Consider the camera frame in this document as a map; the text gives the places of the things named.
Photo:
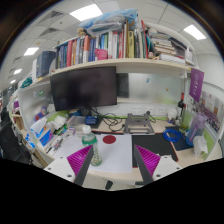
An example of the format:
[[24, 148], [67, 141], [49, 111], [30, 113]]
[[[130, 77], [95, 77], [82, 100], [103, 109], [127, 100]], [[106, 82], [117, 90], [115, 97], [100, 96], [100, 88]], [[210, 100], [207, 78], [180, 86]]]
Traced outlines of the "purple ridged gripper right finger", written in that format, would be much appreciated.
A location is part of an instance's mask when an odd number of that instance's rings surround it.
[[134, 157], [144, 184], [152, 183], [154, 171], [161, 157], [139, 145], [134, 146]]

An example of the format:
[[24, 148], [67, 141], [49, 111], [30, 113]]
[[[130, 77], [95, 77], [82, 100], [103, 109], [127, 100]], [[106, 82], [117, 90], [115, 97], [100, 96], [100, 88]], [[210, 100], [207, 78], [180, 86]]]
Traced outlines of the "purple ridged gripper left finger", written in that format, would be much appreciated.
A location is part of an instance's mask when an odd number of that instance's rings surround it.
[[74, 183], [82, 186], [88, 171], [91, 159], [93, 157], [93, 146], [87, 146], [83, 149], [69, 155], [68, 163], [75, 174]]

